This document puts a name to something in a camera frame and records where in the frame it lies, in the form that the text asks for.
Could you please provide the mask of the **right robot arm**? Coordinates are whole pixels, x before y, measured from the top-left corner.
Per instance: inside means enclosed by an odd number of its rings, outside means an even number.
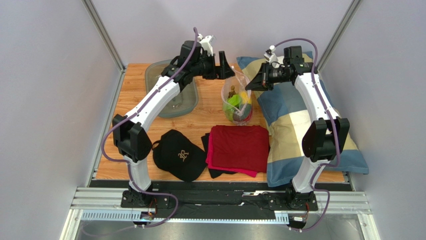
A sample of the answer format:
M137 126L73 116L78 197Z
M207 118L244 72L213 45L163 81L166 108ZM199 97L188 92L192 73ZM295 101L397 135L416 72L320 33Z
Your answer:
M300 45L286 47L282 61L275 50L275 45L266 50L266 61L246 90L271 91L274 84L292 83L300 93L311 124L301 141L304 154L301 167L285 190L284 203L292 210L307 209L315 199L315 184L323 169L339 165L350 123L332 108L321 86L316 63L304 60Z

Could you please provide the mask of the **brown longan bunch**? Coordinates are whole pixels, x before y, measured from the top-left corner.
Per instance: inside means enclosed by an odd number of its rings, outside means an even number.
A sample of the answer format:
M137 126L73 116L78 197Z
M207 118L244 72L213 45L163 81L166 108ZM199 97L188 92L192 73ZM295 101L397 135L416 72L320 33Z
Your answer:
M230 91L228 92L228 99L231 99L234 95L236 95L237 93L236 93L236 90L235 90L235 86L234 85L232 85L231 87L230 87Z

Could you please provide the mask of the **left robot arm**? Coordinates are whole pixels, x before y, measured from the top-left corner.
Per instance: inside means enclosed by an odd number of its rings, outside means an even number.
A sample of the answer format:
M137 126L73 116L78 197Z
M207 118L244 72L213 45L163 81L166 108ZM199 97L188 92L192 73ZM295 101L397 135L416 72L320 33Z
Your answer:
M150 194L152 181L147 157L153 144L148 130L163 108L191 84L194 77L225 80L235 76L224 51L219 51L219 63L216 64L213 40L214 36L207 35L196 41L185 41L179 55L162 70L143 100L124 116L117 114L113 117L113 144L126 162L130 177L128 190L122 194L121 207L145 208L157 197Z

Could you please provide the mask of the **red bell pepper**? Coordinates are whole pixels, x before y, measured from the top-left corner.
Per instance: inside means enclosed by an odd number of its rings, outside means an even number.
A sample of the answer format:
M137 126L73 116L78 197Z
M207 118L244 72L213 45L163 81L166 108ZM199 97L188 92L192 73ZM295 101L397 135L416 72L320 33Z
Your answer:
M247 117L245 118L245 121L250 121L252 116L253 116L253 108L250 107L248 114L247 114Z

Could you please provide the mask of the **yellow lemon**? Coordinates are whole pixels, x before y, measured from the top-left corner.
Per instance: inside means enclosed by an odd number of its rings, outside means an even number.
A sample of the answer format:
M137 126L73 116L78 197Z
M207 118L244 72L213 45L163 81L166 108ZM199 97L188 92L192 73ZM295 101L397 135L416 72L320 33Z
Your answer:
M248 94L247 91L240 92L239 97L240 97L240 100L241 100L240 103L242 105L245 105L245 104L251 105L252 104L251 97L250 97L250 95Z

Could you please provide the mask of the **green apple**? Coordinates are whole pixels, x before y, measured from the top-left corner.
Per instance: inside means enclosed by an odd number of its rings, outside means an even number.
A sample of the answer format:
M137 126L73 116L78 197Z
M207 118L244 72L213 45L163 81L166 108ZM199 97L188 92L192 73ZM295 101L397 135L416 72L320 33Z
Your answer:
M232 108L228 109L224 109L223 113L225 115L225 117L227 118L228 121L233 121L233 115L234 115L234 110Z

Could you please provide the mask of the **clear zip top bag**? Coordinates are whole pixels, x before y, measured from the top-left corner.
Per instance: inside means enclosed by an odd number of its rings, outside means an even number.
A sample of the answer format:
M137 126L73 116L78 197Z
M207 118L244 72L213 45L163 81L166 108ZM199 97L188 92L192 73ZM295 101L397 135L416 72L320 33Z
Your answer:
M252 91L246 90L249 78L234 66L235 76L227 78L221 89L222 111L228 121L237 126L245 126L253 115Z

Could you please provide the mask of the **dark green avocado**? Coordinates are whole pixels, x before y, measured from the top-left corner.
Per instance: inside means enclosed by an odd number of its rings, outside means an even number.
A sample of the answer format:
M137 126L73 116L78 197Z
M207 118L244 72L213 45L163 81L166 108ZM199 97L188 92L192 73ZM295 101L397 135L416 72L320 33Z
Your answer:
M234 122L242 122L248 117L249 113L244 112L234 112L232 114L232 120Z

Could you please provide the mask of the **green star fruit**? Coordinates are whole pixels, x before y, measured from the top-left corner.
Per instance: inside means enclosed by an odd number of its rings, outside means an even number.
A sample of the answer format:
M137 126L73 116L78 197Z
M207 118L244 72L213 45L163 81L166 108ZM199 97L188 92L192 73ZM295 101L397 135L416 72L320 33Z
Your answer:
M233 111L239 111L240 110L240 104L241 104L241 98L238 94L234 95L232 98L227 99L223 105L222 108L224 109L233 109Z

